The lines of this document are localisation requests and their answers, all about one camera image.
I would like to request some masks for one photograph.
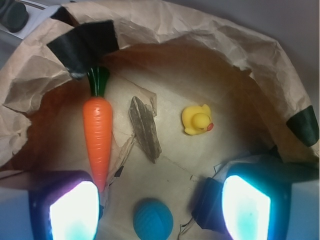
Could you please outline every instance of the cyan light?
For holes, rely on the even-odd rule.
[[[266,240],[270,220],[270,197],[237,175],[222,188],[225,226],[234,240]]]
[[[99,194],[91,181],[79,183],[50,206],[53,240],[94,239],[99,220]]]

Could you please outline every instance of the driftwood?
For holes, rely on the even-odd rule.
[[[155,164],[162,150],[151,107],[134,96],[131,100],[129,115],[138,142],[148,158]]]

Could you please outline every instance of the toy carrot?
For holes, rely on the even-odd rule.
[[[112,107],[104,99],[109,71],[101,66],[90,69],[87,74],[91,98],[83,105],[83,126],[86,149],[99,192],[105,189],[109,168],[112,131]]]

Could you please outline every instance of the yellow rubber duck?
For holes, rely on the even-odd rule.
[[[204,134],[214,127],[207,104],[186,107],[182,112],[182,123],[185,133],[189,135]]]

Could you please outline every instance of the brown paper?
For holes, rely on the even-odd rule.
[[[80,24],[112,19],[121,49],[103,59],[111,72],[105,98],[114,115],[109,183],[120,166],[125,168],[110,187],[112,209],[100,223],[101,239],[137,238],[131,215],[124,211],[132,211],[134,201],[143,196],[162,198],[169,205],[177,221],[176,238],[179,224],[190,220],[188,199],[197,189],[190,178],[210,177],[215,165],[244,153],[263,153],[277,145],[285,162],[319,161],[319,141],[307,147],[286,126],[311,102],[276,40],[163,1],[108,0],[65,7]],[[89,83],[72,80],[46,46],[72,28],[47,19],[0,71],[0,165],[12,159],[15,169],[90,172],[82,127]],[[133,96],[153,109],[162,148],[156,174],[146,172],[152,168],[142,151],[130,153],[135,142],[128,114]],[[203,104],[211,108],[213,130],[184,134],[182,110]],[[154,184],[146,181],[151,177]],[[123,188],[133,186],[124,193]],[[183,237],[213,238],[196,229],[188,234]]]

